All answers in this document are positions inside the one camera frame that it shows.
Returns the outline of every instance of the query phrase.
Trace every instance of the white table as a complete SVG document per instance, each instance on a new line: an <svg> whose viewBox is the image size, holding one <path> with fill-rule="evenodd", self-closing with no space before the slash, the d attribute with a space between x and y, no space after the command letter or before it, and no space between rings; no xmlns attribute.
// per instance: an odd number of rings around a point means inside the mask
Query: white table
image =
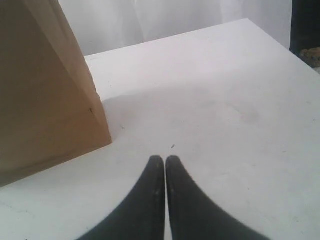
<svg viewBox="0 0 320 240"><path fill-rule="evenodd" d="M1 240L74 240L149 156L274 240L320 236L320 76L241 20L86 57L114 143L0 189ZM171 239L169 222L166 239Z"/></svg>

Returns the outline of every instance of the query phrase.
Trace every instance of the dark object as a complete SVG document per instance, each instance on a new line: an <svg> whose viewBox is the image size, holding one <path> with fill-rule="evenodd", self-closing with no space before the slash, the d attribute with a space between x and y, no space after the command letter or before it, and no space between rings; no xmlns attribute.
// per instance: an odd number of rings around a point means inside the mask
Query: dark object
<svg viewBox="0 0 320 240"><path fill-rule="evenodd" d="M152 156L123 202L79 240L163 240L165 198L164 161Z"/></svg>
<svg viewBox="0 0 320 240"><path fill-rule="evenodd" d="M165 168L173 240L268 239L212 202L193 181L177 156L170 156Z"/></svg>
<svg viewBox="0 0 320 240"><path fill-rule="evenodd" d="M320 47L320 0L293 0L290 51Z"/></svg>

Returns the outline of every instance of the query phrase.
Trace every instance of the white surface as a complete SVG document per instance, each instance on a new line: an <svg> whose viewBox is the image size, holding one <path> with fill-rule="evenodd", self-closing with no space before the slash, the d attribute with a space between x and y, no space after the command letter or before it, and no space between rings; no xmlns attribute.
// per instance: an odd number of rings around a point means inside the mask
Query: white surface
<svg viewBox="0 0 320 240"><path fill-rule="evenodd" d="M249 18L286 48L292 0L59 0L84 55Z"/></svg>
<svg viewBox="0 0 320 240"><path fill-rule="evenodd" d="M157 154L179 155L270 239L319 239L320 76L261 29L241 20L86 60L114 143L1 188L1 240L75 240Z"/></svg>

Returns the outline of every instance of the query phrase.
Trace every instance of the cardboard box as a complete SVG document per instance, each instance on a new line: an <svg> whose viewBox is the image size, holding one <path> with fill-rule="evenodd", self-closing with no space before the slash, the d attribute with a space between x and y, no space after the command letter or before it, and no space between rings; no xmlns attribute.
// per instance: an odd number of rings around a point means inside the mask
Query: cardboard box
<svg viewBox="0 0 320 240"><path fill-rule="evenodd" d="M57 0L0 1L0 186L110 144Z"/></svg>

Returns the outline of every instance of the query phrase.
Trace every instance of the white curtain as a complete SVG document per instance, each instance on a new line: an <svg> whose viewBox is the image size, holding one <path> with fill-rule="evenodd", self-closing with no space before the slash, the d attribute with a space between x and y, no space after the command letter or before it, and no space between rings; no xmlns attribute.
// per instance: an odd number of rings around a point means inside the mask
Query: white curtain
<svg viewBox="0 0 320 240"><path fill-rule="evenodd" d="M292 0L59 0L84 55L248 18L289 48Z"/></svg>

